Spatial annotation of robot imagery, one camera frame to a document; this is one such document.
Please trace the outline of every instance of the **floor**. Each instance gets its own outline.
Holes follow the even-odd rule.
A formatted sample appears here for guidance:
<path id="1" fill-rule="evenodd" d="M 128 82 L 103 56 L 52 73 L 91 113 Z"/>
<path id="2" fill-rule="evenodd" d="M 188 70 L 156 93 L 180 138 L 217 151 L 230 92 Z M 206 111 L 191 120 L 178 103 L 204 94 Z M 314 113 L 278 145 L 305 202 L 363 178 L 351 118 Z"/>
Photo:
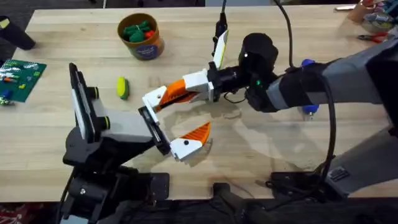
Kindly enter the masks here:
<path id="1" fill-rule="evenodd" d="M 352 2 L 352 0 L 335 0 Z M 313 1 L 301 0 L 300 3 Z M 204 6 L 205 0 L 145 0 L 144 7 L 187 7 Z M 92 4 L 86 0 L 0 0 L 0 15 L 7 15 L 13 22 L 25 28 L 35 9 L 75 9 L 101 8 L 102 1 Z M 137 7 L 137 0 L 108 0 L 108 7 Z M 15 48 L 0 39 L 0 60 L 11 58 Z M 275 203 L 263 200 L 265 204 Z M 123 223 L 231 223 L 229 216 L 215 210 L 208 203 L 187 206 L 193 202 L 167 202 L 160 204 L 162 210 L 137 212 L 135 209 L 125 213 Z M 50 203 L 40 210 L 32 224 L 53 223 L 56 203 Z M 398 199 L 396 198 L 357 198 L 344 202 L 313 204 L 297 202 L 282 207 L 272 213 L 277 220 L 301 224 L 390 224 L 398 223 Z"/>

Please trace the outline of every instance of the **wooden table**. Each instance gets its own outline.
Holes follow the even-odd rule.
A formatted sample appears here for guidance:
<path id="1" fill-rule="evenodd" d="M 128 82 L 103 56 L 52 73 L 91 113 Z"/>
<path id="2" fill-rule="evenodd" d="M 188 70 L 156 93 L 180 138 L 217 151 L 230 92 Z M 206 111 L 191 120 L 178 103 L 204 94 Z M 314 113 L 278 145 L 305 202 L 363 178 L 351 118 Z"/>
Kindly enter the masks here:
<path id="1" fill-rule="evenodd" d="M 355 36 L 362 28 L 345 21 L 335 6 L 286 7 L 293 25 L 294 63 L 304 58 L 327 62 L 368 47 Z M 26 103 L 0 108 L 0 201 L 56 201 L 71 167 L 62 163 L 65 138 L 75 125 L 70 97 L 68 63 L 98 86 L 104 105 L 137 113 L 143 94 L 182 75 L 207 68 L 211 60 L 215 22 L 220 8 L 82 9 L 35 11 L 27 32 L 37 41 L 14 58 L 48 65 Z M 133 58 L 116 34 L 118 22 L 135 12 L 153 15 L 165 40 L 156 60 Z M 285 19 L 276 7 L 229 7 L 230 29 L 224 65 L 236 65 L 241 42 L 251 32 L 265 32 L 279 49 L 275 71 L 287 68 L 288 36 Z M 131 82 L 128 101 L 116 96 L 116 80 Z M 241 98 L 242 92 L 234 99 Z M 278 113 L 255 112 L 247 103 L 225 100 L 175 105 L 159 114 L 170 138 L 212 121 L 210 141 L 187 163 L 162 156 L 156 149 L 129 161 L 143 172 L 168 172 L 170 198 L 208 198 L 213 182 L 227 182 L 243 197 L 272 197 L 257 183 L 272 171 L 311 170 L 324 160 L 328 137 L 327 106 L 313 121 L 303 121 L 296 108 Z M 387 125 L 382 106 L 336 106 L 336 153 L 345 152 Z M 368 187 L 354 196 L 398 195 L 398 182 Z"/>

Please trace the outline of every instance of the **green circuit board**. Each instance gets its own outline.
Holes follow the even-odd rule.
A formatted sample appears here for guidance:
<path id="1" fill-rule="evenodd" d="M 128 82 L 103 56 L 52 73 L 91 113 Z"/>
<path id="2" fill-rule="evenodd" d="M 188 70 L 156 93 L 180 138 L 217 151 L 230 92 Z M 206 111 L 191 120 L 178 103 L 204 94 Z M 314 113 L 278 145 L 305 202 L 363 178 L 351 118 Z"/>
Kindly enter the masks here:
<path id="1" fill-rule="evenodd" d="M 0 97 L 4 91 L 11 91 L 8 100 L 25 102 L 33 87 L 43 74 L 46 64 L 24 62 L 20 60 L 6 60 L 0 68 Z M 5 82 L 5 77 L 12 78 L 12 82 Z"/>

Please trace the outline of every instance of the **wire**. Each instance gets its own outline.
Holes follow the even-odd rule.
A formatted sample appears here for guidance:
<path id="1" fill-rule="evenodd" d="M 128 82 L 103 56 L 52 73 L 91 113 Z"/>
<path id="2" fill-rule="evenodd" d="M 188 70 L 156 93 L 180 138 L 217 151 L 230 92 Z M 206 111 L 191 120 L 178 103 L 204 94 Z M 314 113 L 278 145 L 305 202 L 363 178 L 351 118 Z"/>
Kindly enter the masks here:
<path id="1" fill-rule="evenodd" d="M 223 0 L 223 8 L 222 8 L 222 10 L 221 10 L 221 13 L 224 13 L 224 12 L 225 12 L 225 5 L 226 5 L 226 0 Z"/>
<path id="2" fill-rule="evenodd" d="M 274 0 L 275 4 L 278 6 L 280 11 L 285 17 L 286 23 L 287 23 L 287 32 L 289 33 L 289 66 L 291 68 L 294 68 L 293 64 L 293 35 L 292 35 L 292 25 L 290 23 L 289 16 L 287 15 L 284 7 L 281 5 L 279 0 Z"/>
<path id="3" fill-rule="evenodd" d="M 58 204 L 57 207 L 57 213 L 55 214 L 55 224 L 58 224 L 61 222 L 61 208 L 63 206 L 63 203 L 65 201 L 65 198 L 67 197 L 67 192 L 70 186 L 70 183 L 72 182 L 73 178 L 75 178 L 77 173 L 77 169 L 74 167 L 72 172 L 70 173 L 68 182 L 65 186 L 65 188 L 63 189 L 62 195 L 61 195 L 61 199 L 60 199 L 60 203 Z"/>
<path id="4" fill-rule="evenodd" d="M 324 183 L 324 181 L 326 180 L 326 177 L 328 175 L 329 172 L 329 168 L 330 168 L 330 164 L 331 161 L 334 158 L 334 152 L 335 152 L 335 144 L 336 144 L 336 132 L 337 132 L 337 128 L 336 128 L 336 110 L 335 110 L 335 104 L 334 104 L 334 99 L 333 99 L 333 95 L 331 93 L 331 89 L 330 89 L 330 85 L 327 81 L 327 79 L 322 75 L 319 74 L 318 75 L 319 79 L 321 80 L 321 82 L 323 83 L 323 86 L 325 88 L 325 93 L 326 93 L 326 98 L 328 100 L 328 107 L 329 107 L 329 124 L 330 124 L 330 136 L 329 136 L 329 146 L 328 146 L 328 152 L 326 155 L 326 159 L 325 162 L 323 163 L 323 170 L 322 170 L 322 174 L 321 177 L 318 179 L 318 181 L 316 182 L 314 188 L 310 191 L 308 191 L 306 194 L 303 194 L 300 197 L 297 198 L 290 198 L 284 202 L 278 203 L 277 205 L 274 205 L 270 208 L 264 208 L 263 209 L 267 212 L 275 210 L 283 205 L 287 205 L 290 204 L 292 202 L 298 201 L 298 200 L 302 200 L 305 199 L 309 196 L 311 196 L 311 194 L 313 194 L 315 191 L 317 191 L 321 184 Z"/>
<path id="5" fill-rule="evenodd" d="M 225 99 L 226 101 L 230 102 L 230 103 L 237 104 L 237 103 L 242 103 L 243 101 L 246 100 L 246 97 L 244 97 L 243 100 L 232 101 L 232 100 L 228 99 L 228 97 L 226 97 L 226 96 L 228 95 L 228 93 L 230 93 L 230 92 L 224 93 L 224 99 Z"/>
<path id="6" fill-rule="evenodd" d="M 228 97 L 226 97 L 226 96 L 228 95 L 228 93 L 232 93 L 232 92 L 226 92 L 226 93 L 224 93 L 223 98 L 224 98 L 226 101 L 228 101 L 228 102 L 230 102 L 230 103 L 233 103 L 233 104 L 242 103 L 243 101 L 247 100 L 247 98 L 246 98 L 246 92 L 248 91 L 248 88 L 245 87 L 245 89 L 246 89 L 246 91 L 245 91 L 245 94 L 244 94 L 244 98 L 243 98 L 242 100 L 233 101 L 233 100 L 228 99 Z"/>

